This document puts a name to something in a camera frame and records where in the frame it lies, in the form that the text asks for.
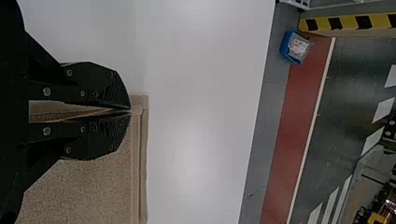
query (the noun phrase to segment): beige carpet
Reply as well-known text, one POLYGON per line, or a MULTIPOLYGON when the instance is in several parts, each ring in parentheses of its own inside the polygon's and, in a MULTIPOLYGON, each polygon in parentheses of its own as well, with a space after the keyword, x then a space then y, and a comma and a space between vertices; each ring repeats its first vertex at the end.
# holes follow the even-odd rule
MULTIPOLYGON (((58 161, 24 194, 17 223, 146 224, 149 100, 131 96, 131 125, 119 150, 95 161, 58 161)), ((107 112, 34 102, 31 122, 107 112)))

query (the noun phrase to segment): red stripe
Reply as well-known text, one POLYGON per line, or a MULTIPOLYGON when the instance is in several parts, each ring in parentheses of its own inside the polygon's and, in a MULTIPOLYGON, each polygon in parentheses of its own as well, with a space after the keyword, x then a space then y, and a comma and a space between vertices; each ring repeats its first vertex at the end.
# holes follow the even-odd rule
POLYGON ((332 40, 304 34, 315 43, 302 66, 290 68, 261 224, 287 222, 305 144, 332 40))

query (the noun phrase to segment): yellow and black hazard stripe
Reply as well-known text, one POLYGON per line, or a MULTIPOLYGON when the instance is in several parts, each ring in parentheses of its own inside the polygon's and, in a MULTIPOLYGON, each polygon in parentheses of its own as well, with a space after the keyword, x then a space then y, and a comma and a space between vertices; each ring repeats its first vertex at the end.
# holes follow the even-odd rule
POLYGON ((300 19, 300 31, 385 30, 396 28, 396 12, 300 19))

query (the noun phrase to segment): screw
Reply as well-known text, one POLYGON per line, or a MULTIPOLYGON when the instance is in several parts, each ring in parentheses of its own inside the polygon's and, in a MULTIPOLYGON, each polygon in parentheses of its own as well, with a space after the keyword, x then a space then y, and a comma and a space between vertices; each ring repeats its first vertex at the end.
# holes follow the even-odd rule
POLYGON ((50 127, 45 127, 45 128, 43 129, 43 134, 44 134, 44 136, 50 135, 50 127))
POLYGON ((109 151, 114 151, 114 146, 113 146, 113 144, 108 145, 108 150, 109 150, 109 151))
POLYGON ((50 96, 50 94, 51 94, 51 90, 50 90, 50 87, 46 87, 46 88, 44 88, 43 89, 43 94, 45 95, 45 96, 50 96))
POLYGON ((93 96, 93 98, 98 98, 98 96, 99 96, 98 91, 93 91, 92 96, 93 96))
POLYGON ((64 152, 65 152, 66 154, 70 154, 70 153, 72 152, 72 148, 71 148, 71 147, 65 147, 65 148, 64 148, 64 152))
POLYGON ((98 126, 97 126, 96 124, 93 124, 93 125, 92 125, 92 130, 93 130, 94 132, 97 132, 97 131, 98 131, 98 126))
POLYGON ((73 70, 67 69, 66 74, 67 74, 68 77, 72 77, 73 76, 73 70))

